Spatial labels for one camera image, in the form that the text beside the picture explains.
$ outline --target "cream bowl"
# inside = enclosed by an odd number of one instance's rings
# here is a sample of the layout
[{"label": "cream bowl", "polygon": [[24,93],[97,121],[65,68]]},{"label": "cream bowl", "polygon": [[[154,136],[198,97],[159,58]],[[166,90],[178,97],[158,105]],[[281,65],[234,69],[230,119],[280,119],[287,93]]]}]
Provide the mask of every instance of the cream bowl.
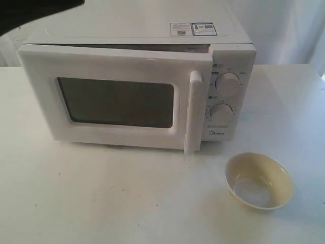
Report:
[{"label": "cream bowl", "polygon": [[226,165],[224,178],[232,196],[257,209],[281,208],[294,194],[287,170],[262,154],[246,152],[234,156]]}]

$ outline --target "microwave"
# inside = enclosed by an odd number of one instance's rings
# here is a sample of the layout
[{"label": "microwave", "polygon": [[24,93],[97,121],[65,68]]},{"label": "microwave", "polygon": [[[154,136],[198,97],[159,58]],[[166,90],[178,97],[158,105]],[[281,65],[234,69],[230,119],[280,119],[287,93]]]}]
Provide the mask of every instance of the microwave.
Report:
[{"label": "microwave", "polygon": [[186,154],[232,138],[255,54],[220,0],[87,1],[18,50],[54,139]]}]

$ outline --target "barcode sticker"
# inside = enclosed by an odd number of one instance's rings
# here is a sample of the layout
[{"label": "barcode sticker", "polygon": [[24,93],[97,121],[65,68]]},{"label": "barcode sticker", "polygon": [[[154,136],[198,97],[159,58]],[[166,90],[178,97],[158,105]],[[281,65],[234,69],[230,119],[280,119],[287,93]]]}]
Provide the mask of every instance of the barcode sticker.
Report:
[{"label": "barcode sticker", "polygon": [[194,36],[217,36],[212,22],[191,23]]},{"label": "barcode sticker", "polygon": [[191,23],[170,23],[172,37],[193,36]]}]

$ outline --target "bowl rim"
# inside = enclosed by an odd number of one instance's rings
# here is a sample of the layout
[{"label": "bowl rim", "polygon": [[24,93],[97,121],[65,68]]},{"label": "bowl rim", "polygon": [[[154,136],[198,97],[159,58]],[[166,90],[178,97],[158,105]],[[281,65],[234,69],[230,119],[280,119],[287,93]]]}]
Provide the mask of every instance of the bowl rim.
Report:
[{"label": "bowl rim", "polygon": [[[234,158],[234,157],[238,157],[238,156],[241,156],[241,155],[244,155],[244,154],[252,154],[252,155],[258,155],[258,156],[265,156],[271,160],[273,160],[275,163],[277,163],[279,166],[282,167],[282,169],[284,169],[285,173],[289,176],[289,179],[291,181],[291,184],[292,184],[292,193],[291,195],[288,197],[288,199],[283,202],[282,204],[278,205],[278,206],[275,206],[275,207],[259,207],[259,206],[256,206],[256,205],[253,205],[249,202],[246,202],[245,200],[243,200],[241,197],[239,197],[234,191],[233,189],[229,186],[229,183],[228,183],[228,180],[227,180],[227,177],[226,177],[226,170],[227,170],[227,166],[228,164],[230,163],[230,161]],[[259,154],[259,153],[256,153],[256,152],[251,152],[251,151],[247,151],[247,152],[242,152],[240,154],[236,154],[234,156],[232,156],[226,163],[225,167],[224,167],[224,171],[223,171],[223,177],[224,177],[224,180],[225,180],[225,183],[227,185],[227,188],[228,190],[230,191],[230,195],[232,195],[234,198],[236,198],[237,200],[239,200],[241,203],[249,206],[249,207],[252,207],[252,208],[255,208],[255,209],[259,209],[259,210],[276,210],[276,209],[279,209],[279,208],[282,208],[284,207],[286,204],[288,204],[288,202],[290,202],[292,196],[294,195],[295,193],[295,186],[294,186],[294,181],[291,177],[291,175],[289,174],[289,172],[287,171],[287,169],[279,162],[277,161],[276,159],[270,157],[270,156],[267,156],[265,154]]]}]

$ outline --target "brand logo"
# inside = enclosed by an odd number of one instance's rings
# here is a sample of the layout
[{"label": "brand logo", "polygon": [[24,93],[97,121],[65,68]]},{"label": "brand logo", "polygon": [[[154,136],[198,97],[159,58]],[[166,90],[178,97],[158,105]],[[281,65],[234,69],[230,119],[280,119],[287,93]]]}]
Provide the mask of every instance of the brand logo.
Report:
[{"label": "brand logo", "polygon": [[224,135],[224,132],[209,131],[209,135]]}]

